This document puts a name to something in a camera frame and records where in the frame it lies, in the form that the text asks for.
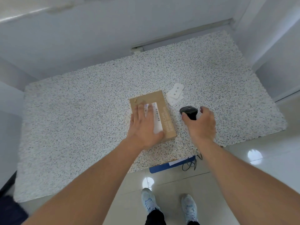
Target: light blue sneaker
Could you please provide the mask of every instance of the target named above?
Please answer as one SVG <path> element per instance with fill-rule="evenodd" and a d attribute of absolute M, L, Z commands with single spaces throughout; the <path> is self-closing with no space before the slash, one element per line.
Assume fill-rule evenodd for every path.
<path fill-rule="evenodd" d="M 161 211 L 160 207 L 156 204 L 154 194 L 148 188 L 144 188 L 142 190 L 142 204 L 144 205 L 148 213 L 152 212 L 155 209 Z"/>
<path fill-rule="evenodd" d="M 190 221 L 197 221 L 197 205 L 191 195 L 184 194 L 181 198 L 181 208 L 185 215 L 186 224 Z"/>

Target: hand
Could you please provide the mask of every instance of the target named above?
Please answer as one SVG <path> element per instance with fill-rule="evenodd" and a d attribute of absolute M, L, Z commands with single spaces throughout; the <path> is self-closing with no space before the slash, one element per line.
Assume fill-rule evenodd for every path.
<path fill-rule="evenodd" d="M 163 131 L 155 134 L 153 130 L 154 121 L 152 104 L 149 104 L 148 114 L 147 117 L 145 117 L 144 104 L 140 103 L 135 107 L 133 114 L 131 114 L 127 138 L 130 137 L 132 140 L 140 143 L 142 150 L 149 149 L 153 145 L 159 143 L 165 136 Z"/>
<path fill-rule="evenodd" d="M 187 125 L 195 146 L 201 144 L 201 141 L 213 141 L 216 136 L 214 113 L 205 106 L 201 106 L 200 109 L 202 115 L 198 120 L 190 120 L 186 113 L 182 113 L 182 120 Z"/>

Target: barcode scanner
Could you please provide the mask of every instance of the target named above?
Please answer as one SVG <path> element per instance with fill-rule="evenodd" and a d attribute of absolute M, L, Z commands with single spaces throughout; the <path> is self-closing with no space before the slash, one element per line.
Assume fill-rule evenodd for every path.
<path fill-rule="evenodd" d="M 186 113 L 190 120 L 197 120 L 196 115 L 198 113 L 198 109 L 193 106 L 185 106 L 180 108 L 179 113 L 182 115 L 182 112 Z"/>

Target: black pants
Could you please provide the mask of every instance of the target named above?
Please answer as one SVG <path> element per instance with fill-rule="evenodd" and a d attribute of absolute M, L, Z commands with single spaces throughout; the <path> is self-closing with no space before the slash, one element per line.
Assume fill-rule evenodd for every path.
<path fill-rule="evenodd" d="M 163 216 L 163 213 L 157 209 L 153 210 L 147 216 L 145 225 L 166 225 L 165 217 Z M 200 225 L 200 224 L 196 221 L 190 221 L 187 225 Z"/>

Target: left hand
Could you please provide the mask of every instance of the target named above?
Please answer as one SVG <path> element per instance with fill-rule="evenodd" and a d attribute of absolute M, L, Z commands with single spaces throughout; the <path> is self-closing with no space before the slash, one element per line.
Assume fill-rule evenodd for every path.
<path fill-rule="evenodd" d="M 148 114 L 145 117 L 144 104 L 140 103 L 135 107 L 130 118 L 130 127 L 127 133 L 127 138 L 132 138 L 141 144 L 141 148 L 149 149 L 155 144 L 159 143 L 165 133 L 163 131 L 155 134 L 153 121 L 153 107 L 152 104 L 148 106 Z"/>

